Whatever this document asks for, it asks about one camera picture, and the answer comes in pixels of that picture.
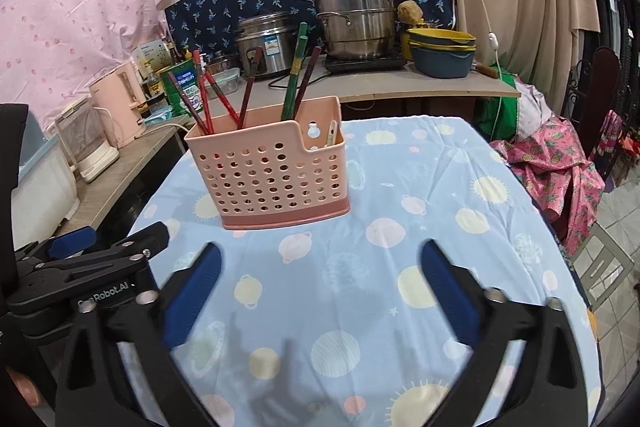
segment pink polka dot cloth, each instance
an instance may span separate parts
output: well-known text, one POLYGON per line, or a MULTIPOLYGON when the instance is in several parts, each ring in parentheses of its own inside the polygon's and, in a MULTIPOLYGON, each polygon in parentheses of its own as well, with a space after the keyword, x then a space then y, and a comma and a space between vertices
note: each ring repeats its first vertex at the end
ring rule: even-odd
POLYGON ((86 85, 164 35, 168 0, 0 0, 0 100, 47 126, 86 85))

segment sponge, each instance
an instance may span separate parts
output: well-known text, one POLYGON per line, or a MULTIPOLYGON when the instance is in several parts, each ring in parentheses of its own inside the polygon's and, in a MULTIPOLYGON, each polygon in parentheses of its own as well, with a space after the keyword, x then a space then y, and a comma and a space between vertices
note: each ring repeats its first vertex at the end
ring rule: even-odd
POLYGON ((422 9, 415 1, 404 1, 398 5, 398 20, 403 24, 422 22, 422 9))

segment green bag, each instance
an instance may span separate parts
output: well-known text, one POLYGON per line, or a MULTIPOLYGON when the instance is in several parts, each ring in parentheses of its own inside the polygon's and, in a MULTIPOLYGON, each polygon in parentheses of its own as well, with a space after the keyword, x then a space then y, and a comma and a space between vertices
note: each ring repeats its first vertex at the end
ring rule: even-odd
MULTIPOLYGON (((515 88, 516 75, 503 68, 500 68, 500 73, 502 81, 515 88)), ((489 100, 481 100, 474 123, 488 141, 510 140, 518 128, 518 99, 493 96, 489 100)))

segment blue gripper pad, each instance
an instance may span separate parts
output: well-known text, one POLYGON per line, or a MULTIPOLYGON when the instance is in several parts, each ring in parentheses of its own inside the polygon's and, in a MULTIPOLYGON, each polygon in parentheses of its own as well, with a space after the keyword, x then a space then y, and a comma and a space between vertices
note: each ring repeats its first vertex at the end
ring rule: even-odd
POLYGON ((95 230, 91 227, 83 227, 55 238, 51 242, 47 254, 52 259, 66 259, 85 248, 92 247, 96 240, 95 230))
POLYGON ((420 267, 458 342, 476 347, 481 341, 480 314, 455 276, 449 259, 435 241, 430 240, 422 245, 420 267))
POLYGON ((164 285, 161 295, 180 284, 164 311, 162 340, 169 349, 185 343, 221 273, 222 252, 207 243, 191 267, 175 272, 164 285))

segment blue bowl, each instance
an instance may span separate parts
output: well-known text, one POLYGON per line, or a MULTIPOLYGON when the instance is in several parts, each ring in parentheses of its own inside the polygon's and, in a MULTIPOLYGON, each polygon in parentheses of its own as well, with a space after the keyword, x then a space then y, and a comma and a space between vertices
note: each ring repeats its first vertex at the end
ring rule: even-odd
POLYGON ((449 52, 411 46, 415 68, 433 78, 465 78, 474 61, 474 52, 449 52))

